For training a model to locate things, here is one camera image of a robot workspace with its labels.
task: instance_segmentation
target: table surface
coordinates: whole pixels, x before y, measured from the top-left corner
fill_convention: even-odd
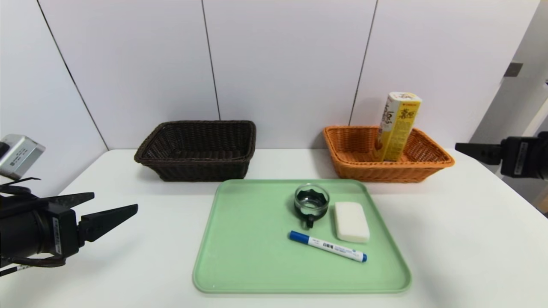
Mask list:
[[[0,306],[548,307],[548,220],[474,159],[419,184],[365,183],[413,274],[400,294],[204,294],[192,269],[218,182],[162,182],[134,150],[102,155],[63,194],[77,215],[138,203],[136,216],[56,269],[0,278]],[[336,178],[327,150],[256,150],[247,179]]]

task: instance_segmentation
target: whiteboard marker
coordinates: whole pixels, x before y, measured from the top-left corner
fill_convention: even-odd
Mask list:
[[[299,242],[299,243],[314,246],[314,247],[319,248],[321,250],[325,250],[326,252],[331,252],[331,253],[334,253],[334,254],[345,256],[349,259],[356,260],[358,262],[367,261],[367,255],[362,253],[362,252],[359,252],[355,249],[350,249],[350,248],[346,248],[346,247],[343,247],[343,246],[339,246],[337,244],[322,241],[321,239],[311,237],[311,236],[308,236],[306,234],[291,231],[291,233],[289,233],[289,239],[292,240],[292,241]]]

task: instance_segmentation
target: sponge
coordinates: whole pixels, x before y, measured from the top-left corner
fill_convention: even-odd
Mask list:
[[[355,243],[369,240],[369,227],[361,204],[335,202],[335,223],[340,240]]]

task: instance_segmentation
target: small glass cup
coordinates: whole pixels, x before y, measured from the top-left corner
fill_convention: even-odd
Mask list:
[[[297,215],[306,222],[306,227],[312,228],[314,221],[327,213],[329,194],[317,184],[303,184],[295,191],[293,204]]]

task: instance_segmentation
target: cardboard box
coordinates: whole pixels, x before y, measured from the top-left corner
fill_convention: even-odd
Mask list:
[[[390,92],[373,150],[373,160],[398,161],[413,128],[421,100],[413,93]]]

